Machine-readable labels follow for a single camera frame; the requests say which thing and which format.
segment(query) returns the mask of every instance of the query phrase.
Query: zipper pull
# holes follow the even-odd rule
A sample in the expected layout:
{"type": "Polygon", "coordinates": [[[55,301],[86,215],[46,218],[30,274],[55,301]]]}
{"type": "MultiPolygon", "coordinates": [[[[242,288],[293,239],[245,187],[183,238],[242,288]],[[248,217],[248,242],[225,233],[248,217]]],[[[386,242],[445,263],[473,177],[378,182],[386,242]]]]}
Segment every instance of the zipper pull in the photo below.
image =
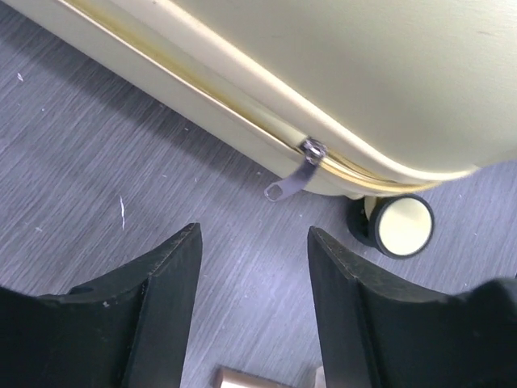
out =
{"type": "Polygon", "coordinates": [[[284,200],[303,190],[313,178],[322,159],[327,154],[326,146],[311,137],[307,137],[300,144],[300,149],[305,155],[305,160],[296,171],[287,178],[270,184],[264,190],[264,195],[271,202],[284,200]]]}

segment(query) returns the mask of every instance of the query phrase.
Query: gray wooden floor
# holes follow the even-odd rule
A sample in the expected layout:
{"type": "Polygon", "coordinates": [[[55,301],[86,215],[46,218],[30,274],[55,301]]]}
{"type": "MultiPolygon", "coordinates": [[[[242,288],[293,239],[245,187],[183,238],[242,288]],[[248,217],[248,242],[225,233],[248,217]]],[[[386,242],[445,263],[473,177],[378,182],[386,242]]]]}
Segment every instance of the gray wooden floor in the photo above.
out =
{"type": "Polygon", "coordinates": [[[271,173],[0,3],[0,284],[65,292],[200,221],[184,387],[208,386],[218,365],[302,386],[321,363],[311,225],[444,292],[513,276],[516,175],[512,162],[426,192],[434,241],[391,260],[349,235],[345,200],[270,204],[271,173]]]}

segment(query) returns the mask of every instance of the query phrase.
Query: suitcase shell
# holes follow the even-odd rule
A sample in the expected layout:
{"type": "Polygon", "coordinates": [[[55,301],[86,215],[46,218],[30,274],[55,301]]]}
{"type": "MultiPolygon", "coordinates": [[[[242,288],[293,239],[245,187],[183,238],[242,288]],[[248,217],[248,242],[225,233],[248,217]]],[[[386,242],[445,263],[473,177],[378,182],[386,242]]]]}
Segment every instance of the suitcase shell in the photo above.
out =
{"type": "Polygon", "coordinates": [[[517,4],[3,0],[279,176],[394,196],[517,156],[517,4]]]}

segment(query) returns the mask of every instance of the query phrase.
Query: black wheel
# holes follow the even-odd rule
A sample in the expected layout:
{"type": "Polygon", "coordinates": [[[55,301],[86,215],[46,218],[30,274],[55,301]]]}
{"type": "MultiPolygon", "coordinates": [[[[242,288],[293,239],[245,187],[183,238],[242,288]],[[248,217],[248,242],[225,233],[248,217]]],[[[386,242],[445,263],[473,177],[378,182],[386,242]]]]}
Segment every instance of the black wheel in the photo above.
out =
{"type": "Polygon", "coordinates": [[[351,234],[394,259],[423,251],[435,229],[430,205],[420,196],[366,198],[351,203],[347,214],[351,234]]]}

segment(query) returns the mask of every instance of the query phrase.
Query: zipper track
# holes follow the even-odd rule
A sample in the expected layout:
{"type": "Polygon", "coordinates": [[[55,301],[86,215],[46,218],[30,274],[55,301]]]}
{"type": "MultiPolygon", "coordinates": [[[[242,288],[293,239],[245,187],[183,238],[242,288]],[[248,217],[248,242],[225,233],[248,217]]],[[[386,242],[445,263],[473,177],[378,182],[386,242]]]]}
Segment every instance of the zipper track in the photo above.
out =
{"type": "MultiPolygon", "coordinates": [[[[72,11],[80,14],[82,17],[85,17],[91,22],[96,23],[99,27],[103,28],[106,32],[126,44],[136,53],[150,59],[154,64],[159,65],[171,76],[181,80],[194,90],[198,91],[200,94],[206,95],[210,99],[217,101],[219,104],[232,111],[235,116],[244,121],[250,122],[258,130],[262,131],[267,136],[274,138],[283,146],[289,148],[290,150],[296,151],[298,154],[304,154],[299,147],[289,145],[286,141],[275,135],[275,132],[272,129],[267,129],[266,125],[259,123],[257,120],[254,120],[253,117],[250,117],[250,115],[243,113],[242,110],[239,109],[237,103],[228,101],[228,99],[224,96],[218,95],[216,91],[211,91],[208,88],[203,87],[202,82],[197,79],[194,74],[190,74],[188,70],[182,69],[182,67],[177,63],[174,63],[171,58],[163,55],[158,50],[153,48],[149,42],[139,39],[135,33],[130,31],[130,29],[125,27],[122,23],[117,23],[114,19],[109,18],[102,12],[97,11],[94,6],[88,4],[88,1],[57,1],[67,6],[72,11]]],[[[369,190],[384,192],[389,195],[420,192],[441,184],[441,182],[430,182],[424,184],[405,184],[394,182],[363,169],[362,167],[344,158],[342,155],[332,152],[332,150],[329,150],[329,153],[321,160],[320,168],[347,182],[357,184],[360,187],[367,188],[369,190]]]]}

